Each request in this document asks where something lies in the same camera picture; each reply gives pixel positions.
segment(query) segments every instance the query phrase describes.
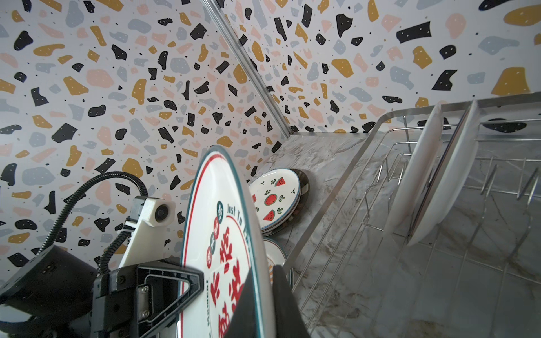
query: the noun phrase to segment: wire rack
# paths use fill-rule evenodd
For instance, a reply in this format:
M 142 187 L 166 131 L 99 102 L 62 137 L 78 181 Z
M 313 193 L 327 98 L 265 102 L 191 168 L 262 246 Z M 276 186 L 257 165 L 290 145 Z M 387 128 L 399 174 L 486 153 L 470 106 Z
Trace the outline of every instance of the wire rack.
M 408 247 L 412 217 L 392 237 L 382 236 L 422 129 L 402 120 L 403 128 L 380 132 L 370 145 L 344 202 L 319 241 L 312 238 L 315 248 L 297 271 L 293 291 L 310 335 L 541 336 L 541 137 L 479 134 L 477 157 L 452 210 Z M 537 130 L 540 122 L 506 121 Z M 444 126 L 451 130 L 439 156 L 456 125 Z M 343 212 L 348 198 L 356 201 L 352 213 Z

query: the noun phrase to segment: red chinese characters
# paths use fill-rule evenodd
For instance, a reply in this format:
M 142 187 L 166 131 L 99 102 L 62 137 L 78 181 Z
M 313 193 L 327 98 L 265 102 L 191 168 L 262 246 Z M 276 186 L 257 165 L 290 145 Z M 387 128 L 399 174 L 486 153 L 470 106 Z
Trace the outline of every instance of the red chinese characters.
M 218 337 L 223 338 L 226 335 L 227 328 L 229 327 L 230 319 L 229 314 L 227 313 L 227 305 L 224 302 L 222 308 L 223 318 L 221 315 L 218 315 Z
M 220 273 L 212 274 L 213 282 L 210 284 L 210 294 L 212 295 L 212 301 L 214 306 L 216 306 L 216 300 L 220 297 L 220 290 L 218 288 L 218 283 L 220 282 Z
M 229 243 L 229 227 L 226 229 L 226 232 L 223 235 L 222 245 L 220 248 L 220 263 L 226 262 L 226 265 L 223 268 L 223 273 L 225 274 L 229 271 L 228 261 L 233 259 L 232 256 L 233 245 Z
M 233 266 L 233 280 L 229 284 L 229 296 L 231 296 L 231 301 L 233 304 L 231 305 L 231 309 L 233 312 L 235 312 L 235 308 L 237 303 L 239 302 L 240 294 L 242 293 L 242 288 L 244 287 L 244 284 L 241 284 L 240 280 L 240 267 L 239 267 L 239 260 L 237 260 L 237 264 Z

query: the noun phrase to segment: stack of plates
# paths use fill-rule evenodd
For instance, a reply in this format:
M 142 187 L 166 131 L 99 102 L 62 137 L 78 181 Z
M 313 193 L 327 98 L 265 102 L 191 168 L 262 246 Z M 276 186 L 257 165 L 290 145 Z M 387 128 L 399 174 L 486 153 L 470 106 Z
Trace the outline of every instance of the stack of plates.
M 293 222 L 295 222 L 295 220 L 298 219 L 298 217 L 300 216 L 299 214 L 301 210 L 304 208 L 304 206 L 306 205 L 306 202 L 308 201 L 308 195 L 310 192 L 310 182 L 308 181 L 308 176 L 306 176 L 306 174 L 299 169 L 291 169 L 291 170 L 297 174 L 297 176 L 299 177 L 299 181 L 301 183 L 301 197 L 299 198 L 299 203 L 297 203 L 295 210 L 293 210 L 293 212 L 282 224 L 272 229 L 271 231 L 267 231 L 263 233 L 263 236 L 272 236 L 282 231 L 282 229 L 290 226 Z
M 263 242 L 265 243 L 265 252 L 267 253 L 267 262 L 269 264 L 270 282 L 272 283 L 273 267 L 275 265 L 283 266 L 283 264 L 286 262 L 287 254 L 278 243 L 270 238 L 265 238 Z M 293 288 L 293 268 L 289 269 L 289 273 L 286 277 L 287 281 L 289 282 L 289 286 Z
M 302 195 L 299 177 L 290 169 L 269 171 L 249 188 L 264 236 L 273 233 L 293 214 Z

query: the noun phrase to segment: watermelon print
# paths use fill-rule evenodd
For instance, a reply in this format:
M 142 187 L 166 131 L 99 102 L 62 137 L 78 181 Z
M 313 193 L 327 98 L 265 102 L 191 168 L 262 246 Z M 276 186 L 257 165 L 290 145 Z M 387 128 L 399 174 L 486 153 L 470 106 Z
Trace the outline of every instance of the watermelon print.
M 281 185 L 284 185 L 286 184 L 286 181 L 283 179 L 283 177 L 281 177 L 277 182 L 276 184 L 274 185 L 275 187 L 279 187 Z
M 263 218 L 263 219 L 264 219 L 265 221 L 272 221 L 272 220 L 274 219 L 274 215 L 275 215 L 274 210 L 271 210 L 271 211 L 267 214 L 267 216 L 265 216 L 265 218 Z
M 278 199 L 278 196 L 276 196 L 276 194 L 270 194 L 267 196 L 267 198 L 265 199 L 265 205 L 266 206 L 270 206 L 272 205 L 274 202 L 276 202 L 276 200 Z

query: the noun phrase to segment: black cable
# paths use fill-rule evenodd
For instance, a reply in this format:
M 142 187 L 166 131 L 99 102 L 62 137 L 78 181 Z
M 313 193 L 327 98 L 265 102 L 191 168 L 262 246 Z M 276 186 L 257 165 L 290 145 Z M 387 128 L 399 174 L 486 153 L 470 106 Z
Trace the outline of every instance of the black cable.
M 70 212 L 73 210 L 75 204 L 77 203 L 77 201 L 79 201 L 81 196 L 83 196 L 83 194 L 95 184 L 98 184 L 101 181 L 105 181 L 110 178 L 125 178 L 126 180 L 133 182 L 133 184 L 137 186 L 137 188 L 139 189 L 139 194 L 141 196 L 148 197 L 147 187 L 144 186 L 144 183 L 137 176 L 130 173 L 125 173 L 123 171 L 110 171 L 108 173 L 92 177 L 82 186 L 80 186 L 79 189 L 77 189 L 77 191 L 74 192 L 74 194 L 69 198 L 66 205 L 58 215 L 55 224 L 52 226 L 49 234 L 45 238 L 45 241 L 43 241 L 43 244 L 41 245 L 38 254 L 40 254 L 43 250 L 47 249 L 55 242 L 58 233 L 62 229 L 62 226 L 66 222 L 66 219 L 68 218 Z
M 131 235 L 131 232 L 135 230 L 135 228 L 127 225 L 124 225 L 122 229 L 128 231 L 121 231 L 118 236 L 116 236 L 115 240 L 107 247 L 107 249 L 100 258 L 100 263 L 98 265 L 98 273 L 100 275 L 108 274 L 109 272 L 111 272 L 111 270 L 109 270 L 109 261 L 111 260 L 111 257 L 115 254 L 115 252 L 122 245 L 122 243 L 124 243 L 128 236 Z

